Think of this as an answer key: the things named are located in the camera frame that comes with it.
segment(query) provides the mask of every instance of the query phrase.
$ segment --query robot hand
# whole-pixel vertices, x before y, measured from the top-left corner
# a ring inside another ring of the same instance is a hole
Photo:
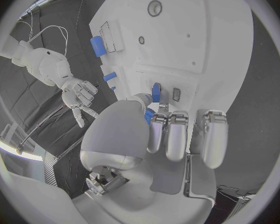
[[[45,48],[34,49],[28,42],[19,43],[11,36],[0,55],[11,59],[15,65],[27,67],[31,75],[46,85],[57,85],[62,89],[63,102],[73,110],[80,127],[84,126],[81,110],[93,117],[98,115],[89,108],[97,88],[88,81],[75,78],[64,55]]]

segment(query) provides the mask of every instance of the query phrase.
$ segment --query light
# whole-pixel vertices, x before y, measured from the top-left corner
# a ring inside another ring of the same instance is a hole
[[[43,161],[41,156],[37,156],[37,155],[34,155],[34,154],[23,152],[22,155],[19,155],[16,152],[15,148],[10,147],[9,145],[3,143],[1,140],[0,140],[0,148],[5,150],[8,153],[11,153],[13,155],[16,155],[16,156],[19,156],[19,157],[22,157],[22,158],[32,159],[32,160],[36,160],[36,161]]]

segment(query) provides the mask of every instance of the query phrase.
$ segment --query round hole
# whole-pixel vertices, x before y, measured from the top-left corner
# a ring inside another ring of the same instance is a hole
[[[143,37],[143,36],[139,37],[139,43],[140,43],[141,45],[144,44],[144,37]]]
[[[157,0],[153,0],[149,3],[147,11],[151,16],[159,16],[162,12],[162,4]]]

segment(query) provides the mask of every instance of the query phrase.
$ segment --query blue part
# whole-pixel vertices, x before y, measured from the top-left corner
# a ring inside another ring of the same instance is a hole
[[[115,72],[112,72],[112,73],[110,73],[110,74],[104,76],[104,81],[109,81],[110,79],[113,79],[113,78],[115,78],[116,76],[117,76],[116,73],[115,73]]]
[[[155,114],[154,110],[152,110],[150,108],[146,108],[144,118],[145,118],[147,124],[150,124],[151,118],[153,117],[154,114]]]
[[[160,85],[154,84],[151,91],[152,102],[159,103],[160,102]]]
[[[97,57],[100,57],[102,55],[106,54],[106,50],[103,44],[103,41],[100,36],[95,36],[90,39],[91,45],[93,47],[93,50],[95,52],[95,55]]]

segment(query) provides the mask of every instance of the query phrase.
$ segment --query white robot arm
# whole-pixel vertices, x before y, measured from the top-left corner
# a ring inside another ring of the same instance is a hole
[[[97,88],[88,81],[75,78],[64,55],[45,48],[34,49],[28,42],[18,42],[9,36],[0,56],[11,59],[15,65],[27,67],[31,75],[46,85],[57,85],[62,89],[62,100],[72,109],[80,127],[84,126],[81,110],[93,117],[98,115],[89,108]]]

